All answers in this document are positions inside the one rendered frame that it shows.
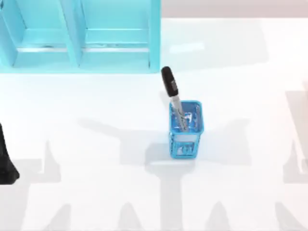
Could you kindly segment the blue mesh pen holder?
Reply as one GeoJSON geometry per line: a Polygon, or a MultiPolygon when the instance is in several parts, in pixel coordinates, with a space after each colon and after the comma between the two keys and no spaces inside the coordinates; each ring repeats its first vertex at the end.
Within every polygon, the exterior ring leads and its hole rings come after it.
{"type": "Polygon", "coordinates": [[[195,159],[204,132],[202,104],[197,100],[181,102],[188,131],[180,130],[176,113],[169,107],[169,152],[174,159],[195,159]]]}

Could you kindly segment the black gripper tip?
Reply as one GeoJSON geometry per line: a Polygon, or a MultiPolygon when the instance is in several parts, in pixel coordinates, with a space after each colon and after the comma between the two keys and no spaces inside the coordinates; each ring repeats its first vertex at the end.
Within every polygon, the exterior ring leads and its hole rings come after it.
{"type": "Polygon", "coordinates": [[[2,124],[0,123],[0,185],[12,185],[19,178],[20,173],[9,157],[2,124]]]}

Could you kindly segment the light blue rack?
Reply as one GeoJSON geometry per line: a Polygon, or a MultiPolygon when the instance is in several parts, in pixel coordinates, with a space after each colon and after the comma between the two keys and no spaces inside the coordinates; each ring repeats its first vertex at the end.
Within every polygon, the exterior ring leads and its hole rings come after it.
{"type": "Polygon", "coordinates": [[[0,0],[0,73],[156,73],[162,0],[0,0]]]}

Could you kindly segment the black and grey marker pen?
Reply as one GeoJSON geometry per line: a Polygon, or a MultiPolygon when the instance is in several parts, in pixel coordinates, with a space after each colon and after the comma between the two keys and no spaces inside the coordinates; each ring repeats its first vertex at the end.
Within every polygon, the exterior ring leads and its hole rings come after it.
{"type": "Polygon", "coordinates": [[[175,112],[177,116],[179,127],[182,131],[187,132],[188,125],[187,125],[187,122],[184,116],[184,111],[183,111],[180,96],[179,96],[179,89],[176,84],[171,68],[169,66],[164,66],[161,69],[161,76],[162,76],[162,80],[163,80],[167,95],[170,98],[173,111],[175,112]]]}

